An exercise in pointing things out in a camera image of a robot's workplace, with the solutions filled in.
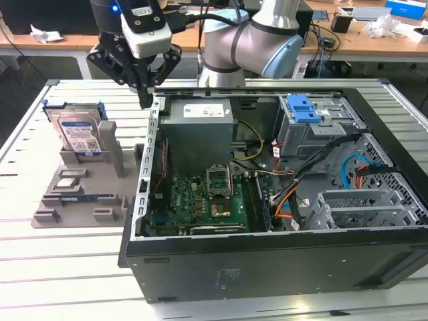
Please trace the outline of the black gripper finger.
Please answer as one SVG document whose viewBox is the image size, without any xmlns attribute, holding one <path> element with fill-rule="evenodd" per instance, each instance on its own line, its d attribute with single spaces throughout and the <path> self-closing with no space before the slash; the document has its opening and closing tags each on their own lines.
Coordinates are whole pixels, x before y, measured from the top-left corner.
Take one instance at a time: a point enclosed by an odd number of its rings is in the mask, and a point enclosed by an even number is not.
<svg viewBox="0 0 428 321">
<path fill-rule="evenodd" d="M 142 109 L 151 107 L 150 78 L 146 63 L 136 59 L 124 45 L 96 45 L 87 60 L 117 84 L 137 93 Z"/>
<path fill-rule="evenodd" d="M 161 85 L 181 61 L 182 49 L 171 44 L 170 49 L 163 54 L 163 63 L 154 71 L 149 70 L 148 93 L 152 94 L 155 86 Z"/>
</svg>

